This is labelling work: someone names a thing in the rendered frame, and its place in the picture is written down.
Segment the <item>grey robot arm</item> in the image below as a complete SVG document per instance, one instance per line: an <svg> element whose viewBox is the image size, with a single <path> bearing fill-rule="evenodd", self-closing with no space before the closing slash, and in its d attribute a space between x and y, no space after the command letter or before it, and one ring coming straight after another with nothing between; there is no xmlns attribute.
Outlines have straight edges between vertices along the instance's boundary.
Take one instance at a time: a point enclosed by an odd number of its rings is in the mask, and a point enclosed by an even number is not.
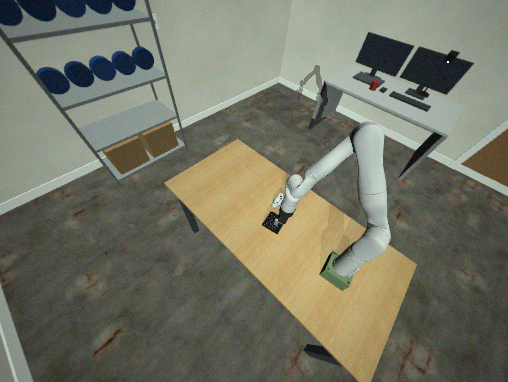
<svg viewBox="0 0 508 382"><path fill-rule="evenodd" d="M335 148L304 171L304 182L298 174L291 175L286 181L283 202L288 207L295 207L318 181L356 152L358 198L367 215L367 228L356 243L353 242L333 261L333 269L343 277L349 278L366 262L380 256L391 239L383 148L383 129L375 122L362 122Z"/></svg>

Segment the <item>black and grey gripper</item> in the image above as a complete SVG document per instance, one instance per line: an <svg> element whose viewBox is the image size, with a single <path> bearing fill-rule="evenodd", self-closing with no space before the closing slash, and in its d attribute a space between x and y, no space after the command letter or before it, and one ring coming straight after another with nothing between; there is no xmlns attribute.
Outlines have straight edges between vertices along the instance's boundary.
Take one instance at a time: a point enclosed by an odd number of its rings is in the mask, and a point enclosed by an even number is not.
<svg viewBox="0 0 508 382"><path fill-rule="evenodd" d="M279 193L277 195L277 197L275 198L275 200L273 201L272 203L272 207L273 208L276 208L276 207L279 207L280 206L280 209L279 209L279 215L278 215L278 219L275 219L275 222L274 222L274 225L277 226L278 223L281 223L281 224L286 224L288 218L292 217L292 215L294 214L294 212L296 211L296 207L288 207L284 204L283 202L283 194L282 193Z"/></svg>

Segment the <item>black knob box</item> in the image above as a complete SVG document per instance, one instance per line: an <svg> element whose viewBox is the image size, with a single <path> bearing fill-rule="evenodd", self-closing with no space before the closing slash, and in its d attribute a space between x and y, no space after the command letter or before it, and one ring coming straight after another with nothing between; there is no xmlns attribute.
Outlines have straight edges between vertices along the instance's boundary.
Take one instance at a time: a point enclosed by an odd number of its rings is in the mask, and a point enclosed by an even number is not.
<svg viewBox="0 0 508 382"><path fill-rule="evenodd" d="M267 229L271 230L272 232L278 234L280 229L282 228L283 224L278 223L277 226L274 225L275 219L278 219L278 215L272 211L268 214L264 222L262 223L262 226L266 227ZM273 222L271 222L271 220ZM278 229L277 229L278 228Z"/></svg>

